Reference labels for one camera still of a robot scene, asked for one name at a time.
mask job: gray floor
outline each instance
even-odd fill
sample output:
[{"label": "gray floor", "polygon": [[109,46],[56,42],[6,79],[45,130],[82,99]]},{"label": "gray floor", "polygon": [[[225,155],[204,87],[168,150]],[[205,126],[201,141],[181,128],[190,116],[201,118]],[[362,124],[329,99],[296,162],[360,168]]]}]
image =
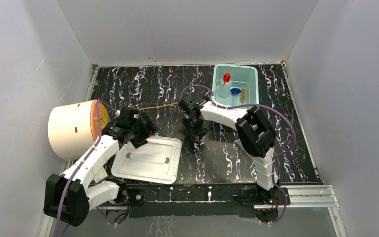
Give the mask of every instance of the gray floor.
[{"label": "gray floor", "polygon": [[288,208],[284,218],[268,228],[254,218],[238,216],[156,216],[130,218],[114,228],[96,210],[79,227],[69,227],[64,237],[335,237],[326,207]]}]

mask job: red bottle cap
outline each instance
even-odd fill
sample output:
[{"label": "red bottle cap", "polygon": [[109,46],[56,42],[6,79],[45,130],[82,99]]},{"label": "red bottle cap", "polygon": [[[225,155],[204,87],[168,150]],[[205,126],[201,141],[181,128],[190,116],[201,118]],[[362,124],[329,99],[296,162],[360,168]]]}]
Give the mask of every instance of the red bottle cap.
[{"label": "red bottle cap", "polygon": [[223,83],[223,85],[226,84],[226,82],[229,82],[230,81],[230,74],[229,73],[226,73],[224,76],[223,76],[223,81],[225,83]]}]

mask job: bottle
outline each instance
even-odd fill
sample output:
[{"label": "bottle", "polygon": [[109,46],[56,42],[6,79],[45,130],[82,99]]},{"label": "bottle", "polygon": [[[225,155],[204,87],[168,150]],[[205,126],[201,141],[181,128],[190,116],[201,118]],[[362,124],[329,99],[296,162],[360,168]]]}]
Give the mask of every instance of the bottle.
[{"label": "bottle", "polygon": [[219,85],[219,96],[222,98],[226,98],[230,95],[230,88],[231,88],[231,80],[230,80],[230,74],[226,73],[223,76],[223,81]]}]

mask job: marble pattern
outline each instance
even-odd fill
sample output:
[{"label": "marble pattern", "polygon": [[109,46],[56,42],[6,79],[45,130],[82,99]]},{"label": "marble pattern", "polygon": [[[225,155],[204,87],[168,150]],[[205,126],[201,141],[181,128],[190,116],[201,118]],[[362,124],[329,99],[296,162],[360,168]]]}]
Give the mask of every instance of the marble pattern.
[{"label": "marble pattern", "polygon": [[[258,70],[260,103],[284,114],[297,132],[296,149],[278,159],[277,168],[281,182],[319,182],[282,66],[252,66]],[[116,109],[124,105],[135,108],[164,105],[177,101],[187,85],[201,84],[211,87],[213,70],[214,66],[99,68],[91,98],[105,101]],[[189,93],[199,98],[206,94],[206,90],[193,87]],[[292,141],[288,126],[276,115],[265,113],[277,131],[275,152],[286,150]],[[184,116],[178,106],[148,110],[148,115],[158,126],[159,136],[175,137],[183,143],[176,184],[256,181],[253,163],[236,145],[237,135],[231,128],[207,122],[209,132],[202,143],[197,145],[184,132],[181,122]]]}]

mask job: white wall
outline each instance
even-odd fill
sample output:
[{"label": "white wall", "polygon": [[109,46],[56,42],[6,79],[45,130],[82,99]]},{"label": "white wall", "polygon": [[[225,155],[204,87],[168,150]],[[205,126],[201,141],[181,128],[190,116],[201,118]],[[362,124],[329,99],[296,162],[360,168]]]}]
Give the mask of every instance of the white wall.
[{"label": "white wall", "polygon": [[100,66],[280,61],[318,0],[58,0]]},{"label": "white wall", "polygon": [[321,0],[287,64],[349,236],[379,236],[379,1]]},{"label": "white wall", "polygon": [[0,236],[37,236],[54,106],[84,99],[92,66],[56,0],[0,0]]}]

